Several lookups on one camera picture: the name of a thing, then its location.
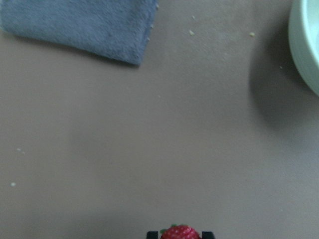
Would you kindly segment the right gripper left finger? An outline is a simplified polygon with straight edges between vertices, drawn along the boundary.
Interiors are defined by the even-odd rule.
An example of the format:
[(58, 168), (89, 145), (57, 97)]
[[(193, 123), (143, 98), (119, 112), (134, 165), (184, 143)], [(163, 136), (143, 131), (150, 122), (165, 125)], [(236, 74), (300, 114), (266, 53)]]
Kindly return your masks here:
[(159, 233), (158, 231), (148, 231), (146, 235), (146, 239), (158, 239)]

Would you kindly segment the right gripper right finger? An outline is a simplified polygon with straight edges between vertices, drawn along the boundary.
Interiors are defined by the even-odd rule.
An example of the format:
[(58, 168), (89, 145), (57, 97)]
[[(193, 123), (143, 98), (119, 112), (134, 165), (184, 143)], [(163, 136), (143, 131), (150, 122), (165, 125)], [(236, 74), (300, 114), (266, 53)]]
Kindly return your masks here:
[(215, 235), (211, 231), (203, 231), (201, 237), (202, 239), (215, 239)]

